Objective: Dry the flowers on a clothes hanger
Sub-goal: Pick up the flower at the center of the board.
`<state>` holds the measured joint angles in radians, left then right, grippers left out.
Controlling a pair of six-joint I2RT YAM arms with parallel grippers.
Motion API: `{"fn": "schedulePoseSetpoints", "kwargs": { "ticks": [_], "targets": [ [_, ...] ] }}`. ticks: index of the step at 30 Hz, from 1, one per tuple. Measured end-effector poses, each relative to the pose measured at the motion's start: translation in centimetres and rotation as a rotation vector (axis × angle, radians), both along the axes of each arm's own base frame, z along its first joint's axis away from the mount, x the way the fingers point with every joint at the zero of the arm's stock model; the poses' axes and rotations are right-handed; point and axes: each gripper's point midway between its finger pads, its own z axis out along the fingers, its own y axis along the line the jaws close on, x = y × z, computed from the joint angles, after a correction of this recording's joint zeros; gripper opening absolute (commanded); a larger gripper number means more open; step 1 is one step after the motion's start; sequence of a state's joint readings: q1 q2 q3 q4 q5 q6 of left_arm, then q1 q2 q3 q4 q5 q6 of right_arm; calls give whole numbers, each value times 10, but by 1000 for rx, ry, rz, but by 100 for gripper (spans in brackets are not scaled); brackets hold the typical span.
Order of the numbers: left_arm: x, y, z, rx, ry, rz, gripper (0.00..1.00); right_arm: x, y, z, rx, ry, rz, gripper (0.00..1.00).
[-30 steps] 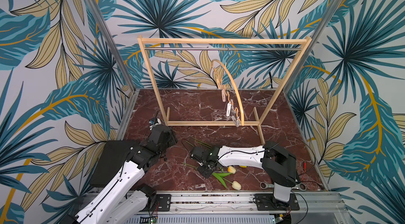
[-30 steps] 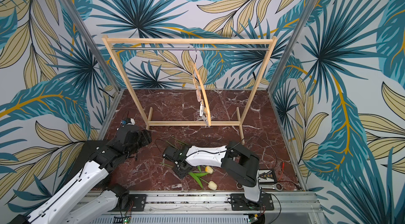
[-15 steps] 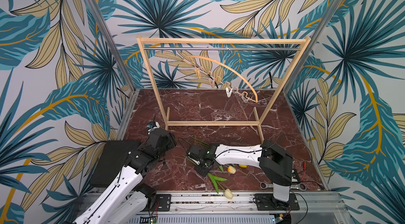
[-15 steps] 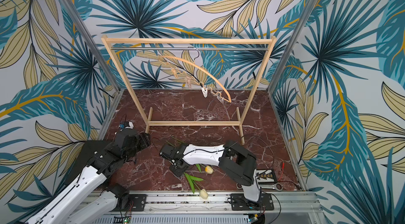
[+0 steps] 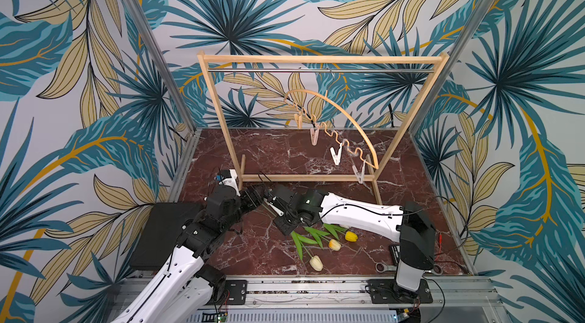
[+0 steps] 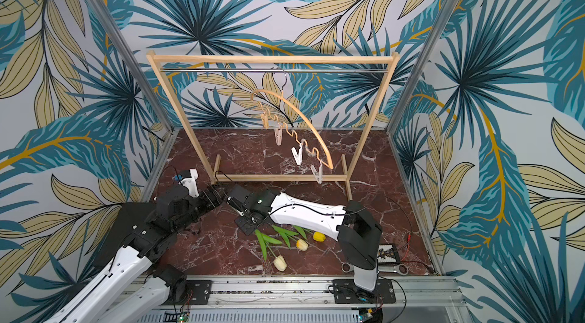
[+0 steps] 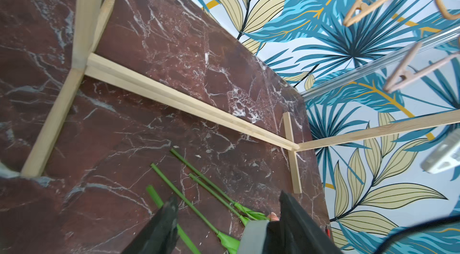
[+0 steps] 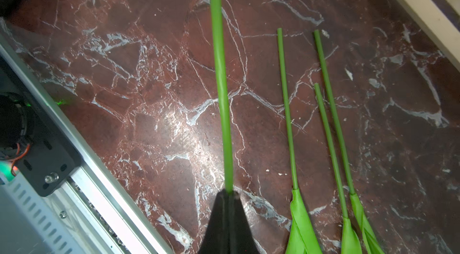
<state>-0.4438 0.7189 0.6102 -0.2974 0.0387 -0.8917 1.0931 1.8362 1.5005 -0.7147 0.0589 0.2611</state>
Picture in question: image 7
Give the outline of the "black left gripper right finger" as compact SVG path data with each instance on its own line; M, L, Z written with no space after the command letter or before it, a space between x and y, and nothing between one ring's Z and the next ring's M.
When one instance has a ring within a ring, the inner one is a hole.
M282 191L279 202L284 254L341 254L341 250L291 194Z

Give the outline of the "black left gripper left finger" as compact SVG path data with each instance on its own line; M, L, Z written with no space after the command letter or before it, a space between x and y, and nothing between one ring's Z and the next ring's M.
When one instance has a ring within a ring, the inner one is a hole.
M178 201L172 196L157 211L123 254L171 254L178 240Z

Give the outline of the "pink tulip flower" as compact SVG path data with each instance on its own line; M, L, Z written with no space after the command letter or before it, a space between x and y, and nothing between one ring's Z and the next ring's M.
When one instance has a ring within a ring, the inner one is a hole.
M223 192L217 185L215 185L207 176L205 176L202 172L196 169L189 161L181 156L175 149L170 151L181 163L183 163L187 168L199 178L200 181L204 182L207 186L209 186L215 193L221 196L226 202L228 202L237 212L242 214L244 217L249 218L249 221L259 221L259 220L267 220L271 222L279 221L279 217L274 214L270 213L269 215L265 215L262 212L257 212L252 210L246 206L243 206L241 203L236 202L232 198L230 198L226 193Z

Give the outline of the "yellow tulip flower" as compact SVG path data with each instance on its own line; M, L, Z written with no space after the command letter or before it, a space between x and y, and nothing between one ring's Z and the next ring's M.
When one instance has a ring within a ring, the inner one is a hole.
M201 187L203 187L205 190L207 190L214 198L216 198L218 201L220 201L230 212L235 214L239 220L242 222L244 226L246 226L249 222L249 218L244 217L242 214L236 211L228 202L226 202L221 196L219 196L217 193L214 192L209 186L207 186L204 182L200 181L199 178L197 178L193 174L189 174L189 177L195 181L197 184L199 184Z

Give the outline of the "white tulip flower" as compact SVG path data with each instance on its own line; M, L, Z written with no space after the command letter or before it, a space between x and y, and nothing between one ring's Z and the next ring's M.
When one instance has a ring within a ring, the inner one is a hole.
M221 245L228 251L229 254L236 254L240 245L240 241L227 234L219 231L209 220L179 191L173 183L163 174L162 171L155 165L151 164L151 168L160 176L160 178L171 188L171 190L181 199L186 205L198 216L204 223L216 234L219 238Z

